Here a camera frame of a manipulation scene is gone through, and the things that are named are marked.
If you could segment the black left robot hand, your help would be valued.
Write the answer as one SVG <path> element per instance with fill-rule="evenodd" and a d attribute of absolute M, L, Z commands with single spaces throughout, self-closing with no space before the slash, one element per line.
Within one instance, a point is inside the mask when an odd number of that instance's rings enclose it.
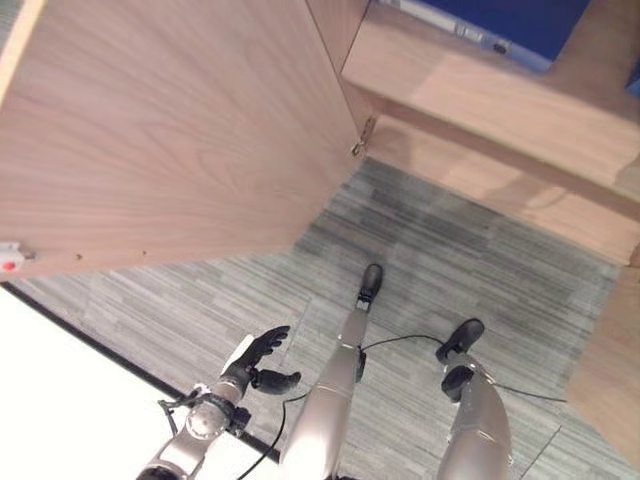
<path fill-rule="evenodd" d="M 282 325 L 255 338 L 240 357 L 223 371 L 221 378 L 232 382 L 241 395 L 246 393 L 249 385 L 267 395 L 283 395 L 296 388 L 301 380 L 299 372 L 284 374 L 269 369 L 258 369 L 260 361 L 282 345 L 289 330 L 288 325 Z"/>

